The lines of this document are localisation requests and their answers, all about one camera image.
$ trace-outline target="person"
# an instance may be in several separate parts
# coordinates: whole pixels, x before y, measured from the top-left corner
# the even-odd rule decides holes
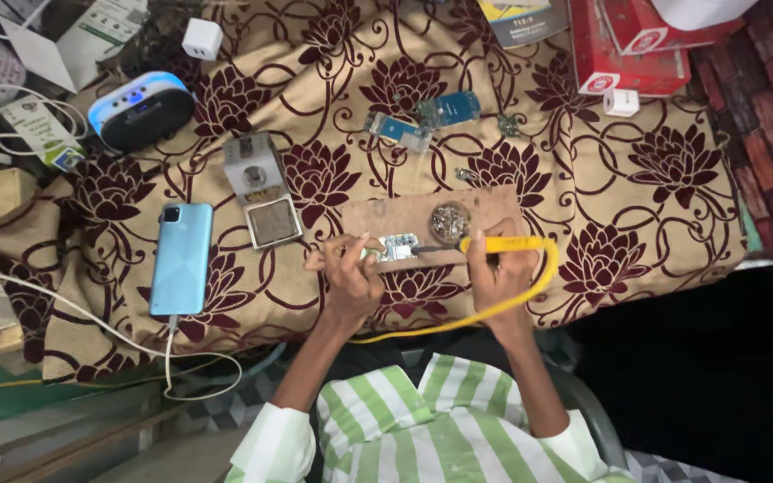
[[[500,254],[497,268],[487,262],[484,237],[516,233],[507,218],[472,234],[467,263],[477,311],[531,284],[535,251]],[[508,359],[502,369],[434,353],[417,383],[398,363],[345,380],[328,377],[384,293],[374,255],[359,261],[368,238],[324,243],[327,304],[231,458],[226,483],[632,481],[600,459],[580,412],[563,407],[522,306],[485,321],[496,342],[488,339]],[[370,346],[346,346],[356,352],[351,365],[378,352]]]

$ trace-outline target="sleeve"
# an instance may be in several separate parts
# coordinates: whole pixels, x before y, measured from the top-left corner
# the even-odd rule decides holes
[[[569,427],[556,436],[541,437],[539,442],[560,473],[576,473],[586,481],[605,483],[633,483],[633,477],[624,469],[607,466],[599,456],[589,427],[580,410],[569,413]]]
[[[297,483],[312,467],[315,433],[309,415],[264,404],[259,416],[231,457],[226,483],[246,481]]]

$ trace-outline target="phone camera module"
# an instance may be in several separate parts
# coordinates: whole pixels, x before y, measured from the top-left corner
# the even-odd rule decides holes
[[[163,211],[163,221],[166,223],[174,223],[180,219],[180,208],[166,208]]]

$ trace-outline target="red box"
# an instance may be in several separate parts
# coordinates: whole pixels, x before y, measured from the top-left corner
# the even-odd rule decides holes
[[[600,0],[599,5],[621,55],[710,46],[745,26],[739,18],[688,32],[667,25],[652,0]]]
[[[633,89],[643,96],[667,97],[691,80],[687,52],[619,55],[596,0],[569,0],[574,73],[580,93]]]

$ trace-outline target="wooden board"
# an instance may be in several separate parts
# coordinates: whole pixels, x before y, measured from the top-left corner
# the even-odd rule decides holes
[[[420,245],[440,245],[429,233],[429,216],[435,206],[447,201],[457,201],[467,207],[474,229],[487,229],[506,217],[521,221],[521,207],[514,194],[514,185],[503,185],[392,199],[350,201],[340,207],[342,225],[344,232],[352,235],[359,235],[366,230],[374,237],[413,233],[419,238]],[[524,224],[518,223],[518,226],[523,229]],[[467,259],[461,252],[443,250],[420,254],[417,258],[382,262],[378,264],[378,271],[382,273],[465,262]]]

